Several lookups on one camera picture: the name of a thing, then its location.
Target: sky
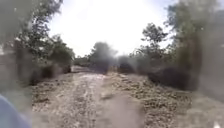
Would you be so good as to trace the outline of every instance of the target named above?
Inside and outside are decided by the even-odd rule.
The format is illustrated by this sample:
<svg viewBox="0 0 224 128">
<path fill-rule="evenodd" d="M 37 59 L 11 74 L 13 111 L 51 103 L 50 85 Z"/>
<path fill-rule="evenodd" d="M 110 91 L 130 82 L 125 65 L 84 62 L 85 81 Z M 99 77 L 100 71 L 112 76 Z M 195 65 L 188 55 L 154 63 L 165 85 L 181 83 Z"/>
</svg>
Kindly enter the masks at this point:
<svg viewBox="0 0 224 128">
<path fill-rule="evenodd" d="M 98 41 L 119 55 L 133 52 L 148 23 L 163 26 L 166 7 L 174 0 L 64 0 L 61 14 L 50 23 L 50 35 L 60 34 L 76 55 L 90 53 Z"/>
</svg>

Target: person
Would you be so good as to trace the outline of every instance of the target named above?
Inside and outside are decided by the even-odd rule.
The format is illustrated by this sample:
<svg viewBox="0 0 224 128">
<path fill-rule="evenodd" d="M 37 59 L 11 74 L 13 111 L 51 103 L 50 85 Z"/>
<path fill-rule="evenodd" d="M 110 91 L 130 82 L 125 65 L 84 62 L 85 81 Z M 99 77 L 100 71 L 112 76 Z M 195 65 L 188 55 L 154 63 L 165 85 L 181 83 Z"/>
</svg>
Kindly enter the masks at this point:
<svg viewBox="0 0 224 128">
<path fill-rule="evenodd" d="M 0 128 L 31 128 L 28 120 L 2 95 L 0 95 Z"/>
</svg>

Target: dirt path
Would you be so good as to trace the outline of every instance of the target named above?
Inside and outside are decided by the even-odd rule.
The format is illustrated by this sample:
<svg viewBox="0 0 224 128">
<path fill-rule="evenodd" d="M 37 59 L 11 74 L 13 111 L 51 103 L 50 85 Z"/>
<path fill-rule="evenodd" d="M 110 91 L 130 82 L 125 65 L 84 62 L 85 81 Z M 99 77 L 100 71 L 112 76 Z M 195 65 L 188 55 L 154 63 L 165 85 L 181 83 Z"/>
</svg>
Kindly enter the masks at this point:
<svg viewBox="0 0 224 128">
<path fill-rule="evenodd" d="M 139 128 L 139 105 L 132 98 L 104 87 L 106 76 L 74 74 L 63 86 L 36 103 L 34 127 Z"/>
</svg>

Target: ground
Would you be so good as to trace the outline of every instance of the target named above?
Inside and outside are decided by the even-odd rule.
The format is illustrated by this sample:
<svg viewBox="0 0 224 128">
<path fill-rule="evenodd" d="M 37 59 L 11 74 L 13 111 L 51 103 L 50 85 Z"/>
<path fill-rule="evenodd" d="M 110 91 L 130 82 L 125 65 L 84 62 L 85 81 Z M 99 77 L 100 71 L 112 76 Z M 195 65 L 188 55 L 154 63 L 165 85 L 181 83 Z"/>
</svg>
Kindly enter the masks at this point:
<svg viewBox="0 0 224 128">
<path fill-rule="evenodd" d="M 34 128 L 212 128 L 224 105 L 145 77 L 73 73 L 32 87 Z"/>
</svg>

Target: bush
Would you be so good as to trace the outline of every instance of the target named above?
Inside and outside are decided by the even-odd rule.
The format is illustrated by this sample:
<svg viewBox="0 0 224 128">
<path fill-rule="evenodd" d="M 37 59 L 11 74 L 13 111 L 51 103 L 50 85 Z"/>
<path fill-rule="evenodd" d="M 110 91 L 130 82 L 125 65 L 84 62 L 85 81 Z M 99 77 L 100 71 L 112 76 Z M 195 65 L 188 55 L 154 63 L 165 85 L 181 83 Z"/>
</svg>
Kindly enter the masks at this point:
<svg viewBox="0 0 224 128">
<path fill-rule="evenodd" d="M 52 78 L 54 77 L 54 66 L 48 65 L 41 69 L 41 77 L 42 78 Z"/>
<path fill-rule="evenodd" d="M 190 80 L 189 73 L 179 70 L 176 67 L 166 67 L 156 72 L 149 72 L 147 75 L 148 78 L 154 83 L 159 83 L 181 90 L 191 90 L 188 85 Z"/>
<path fill-rule="evenodd" d="M 41 81 L 41 72 L 34 71 L 29 78 L 29 85 L 35 85 Z"/>
<path fill-rule="evenodd" d="M 131 64 L 129 64 L 128 62 L 122 62 L 122 63 L 120 63 L 120 65 L 118 67 L 118 72 L 120 72 L 120 73 L 134 73 L 135 71 L 134 71 Z"/>
</svg>

